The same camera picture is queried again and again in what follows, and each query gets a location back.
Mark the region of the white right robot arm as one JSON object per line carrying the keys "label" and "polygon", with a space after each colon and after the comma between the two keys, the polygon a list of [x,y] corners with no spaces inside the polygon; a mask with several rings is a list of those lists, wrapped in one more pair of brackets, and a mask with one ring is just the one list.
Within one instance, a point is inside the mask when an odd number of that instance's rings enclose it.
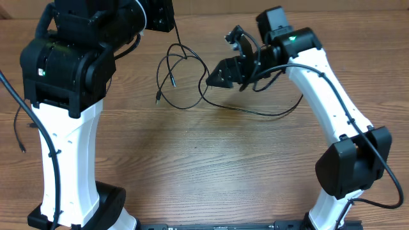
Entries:
{"label": "white right robot arm", "polygon": [[312,29],[293,29],[278,6],[256,19],[262,44],[236,26],[225,39],[238,51],[223,59],[206,80],[208,86],[245,89],[284,72],[307,100],[321,125],[328,149],[315,165],[321,192],[302,220],[282,220],[276,229],[360,229],[345,222],[351,205],[383,176],[392,144],[385,127],[375,128],[356,108],[333,73]]}

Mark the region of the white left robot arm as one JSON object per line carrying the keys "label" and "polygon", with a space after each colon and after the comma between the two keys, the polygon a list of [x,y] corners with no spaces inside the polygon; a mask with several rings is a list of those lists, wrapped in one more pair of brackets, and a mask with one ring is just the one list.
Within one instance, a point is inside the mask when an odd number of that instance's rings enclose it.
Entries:
{"label": "white left robot arm", "polygon": [[170,32],[171,1],[55,0],[20,55],[24,97],[40,132],[44,193],[36,229],[139,229],[121,187],[95,179],[96,131],[116,61],[144,30]]}

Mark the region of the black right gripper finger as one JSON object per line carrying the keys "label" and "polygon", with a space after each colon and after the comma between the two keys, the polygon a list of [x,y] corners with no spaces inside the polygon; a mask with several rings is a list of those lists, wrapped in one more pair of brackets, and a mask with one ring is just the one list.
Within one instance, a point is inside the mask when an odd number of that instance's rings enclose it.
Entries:
{"label": "black right gripper finger", "polygon": [[210,79],[236,79],[236,64],[235,58],[227,58],[221,60],[209,76]]}
{"label": "black right gripper finger", "polygon": [[210,76],[206,79],[206,84],[211,87],[218,87],[218,88],[233,88],[233,83],[222,77],[215,77]]}

